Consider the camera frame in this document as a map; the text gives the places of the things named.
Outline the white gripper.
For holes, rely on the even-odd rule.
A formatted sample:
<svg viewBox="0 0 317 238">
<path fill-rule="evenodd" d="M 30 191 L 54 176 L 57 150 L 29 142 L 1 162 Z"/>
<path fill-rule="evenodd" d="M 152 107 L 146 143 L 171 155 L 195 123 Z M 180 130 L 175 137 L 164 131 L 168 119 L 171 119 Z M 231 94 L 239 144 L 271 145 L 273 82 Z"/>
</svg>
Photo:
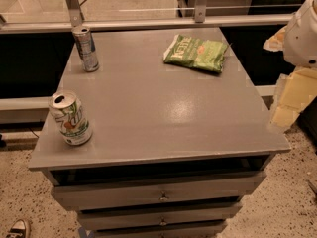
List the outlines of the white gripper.
<svg viewBox="0 0 317 238">
<path fill-rule="evenodd" d="M 277 80 L 270 108 L 270 128 L 288 130 L 317 97 L 317 0 L 306 0 L 286 28 L 267 39 L 263 48 L 283 50 L 284 59 L 297 66 Z"/>
</svg>

